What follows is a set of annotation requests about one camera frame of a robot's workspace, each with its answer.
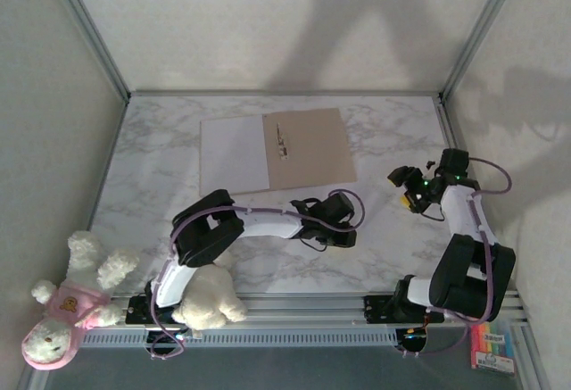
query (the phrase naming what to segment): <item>white plush toy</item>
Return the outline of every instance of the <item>white plush toy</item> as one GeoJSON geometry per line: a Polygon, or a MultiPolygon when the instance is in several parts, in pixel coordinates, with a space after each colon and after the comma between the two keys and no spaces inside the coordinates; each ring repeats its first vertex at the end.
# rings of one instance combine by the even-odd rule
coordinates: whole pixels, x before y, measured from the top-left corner
{"type": "Polygon", "coordinates": [[[98,267],[101,245],[88,231],[75,232],[68,246],[70,263],[60,287],[42,280],[32,289],[46,306],[46,317],[29,332],[21,350],[36,369],[61,368],[73,359],[90,328],[120,320],[122,311],[111,303],[112,291],[138,263],[132,254],[116,252],[98,267]]]}
{"type": "Polygon", "coordinates": [[[245,320],[247,309],[234,291],[228,272],[231,265],[230,253],[224,252],[213,264],[199,268],[188,282],[172,318],[193,331],[222,328],[227,320],[245,320]]]}

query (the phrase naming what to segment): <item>white wall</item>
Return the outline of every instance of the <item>white wall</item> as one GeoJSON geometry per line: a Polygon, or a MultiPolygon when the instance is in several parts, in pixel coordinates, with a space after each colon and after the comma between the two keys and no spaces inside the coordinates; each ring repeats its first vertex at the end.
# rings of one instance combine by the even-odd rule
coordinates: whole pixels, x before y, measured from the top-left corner
{"type": "Polygon", "coordinates": [[[84,0],[131,89],[443,86],[485,0],[84,0]]]}
{"type": "Polygon", "coordinates": [[[471,153],[513,175],[513,192],[486,204],[517,249],[517,287],[553,389],[571,388],[570,3],[508,0],[451,106],[471,153]]]}
{"type": "Polygon", "coordinates": [[[59,281],[85,228],[122,111],[60,0],[0,0],[0,388],[15,388],[29,294],[59,281]]]}

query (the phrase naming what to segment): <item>plush face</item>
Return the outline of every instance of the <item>plush face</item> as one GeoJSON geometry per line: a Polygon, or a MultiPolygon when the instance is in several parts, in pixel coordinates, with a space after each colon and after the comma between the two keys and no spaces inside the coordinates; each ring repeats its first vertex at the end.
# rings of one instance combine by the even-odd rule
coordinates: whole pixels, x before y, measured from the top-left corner
{"type": "Polygon", "coordinates": [[[31,360],[51,363],[60,360],[70,346],[71,329],[66,323],[46,319],[39,323],[23,344],[31,360]]]}

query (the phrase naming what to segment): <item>white teddy bear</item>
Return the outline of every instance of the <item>white teddy bear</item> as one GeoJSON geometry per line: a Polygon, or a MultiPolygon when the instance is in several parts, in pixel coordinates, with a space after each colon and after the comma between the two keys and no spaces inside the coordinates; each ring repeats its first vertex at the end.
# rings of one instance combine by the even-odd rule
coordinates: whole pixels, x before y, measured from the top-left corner
{"type": "Polygon", "coordinates": [[[60,287],[41,280],[32,289],[47,317],[29,332],[21,349],[36,369],[61,368],[73,359],[90,328],[120,320],[121,307],[111,303],[112,291],[138,264],[134,255],[115,252],[98,267],[101,245],[88,231],[75,232],[68,246],[70,263],[60,287]]]}
{"type": "Polygon", "coordinates": [[[186,285],[182,302],[172,318],[200,335],[201,330],[222,328],[227,321],[243,321],[247,309],[236,296],[228,270],[232,257],[224,252],[211,265],[200,267],[186,285]]]}

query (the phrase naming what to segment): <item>gray floor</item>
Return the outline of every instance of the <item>gray floor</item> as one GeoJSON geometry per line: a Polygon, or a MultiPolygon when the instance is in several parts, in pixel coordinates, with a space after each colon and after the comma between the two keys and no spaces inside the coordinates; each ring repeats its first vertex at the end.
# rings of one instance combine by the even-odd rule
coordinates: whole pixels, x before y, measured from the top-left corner
{"type": "MultiPolygon", "coordinates": [[[[431,331],[427,350],[446,346],[457,329],[431,331]]],[[[403,359],[392,347],[206,348],[169,361],[143,349],[85,349],[50,374],[47,390],[142,389],[516,389],[514,378],[472,370],[468,343],[453,352],[403,359]]]]}

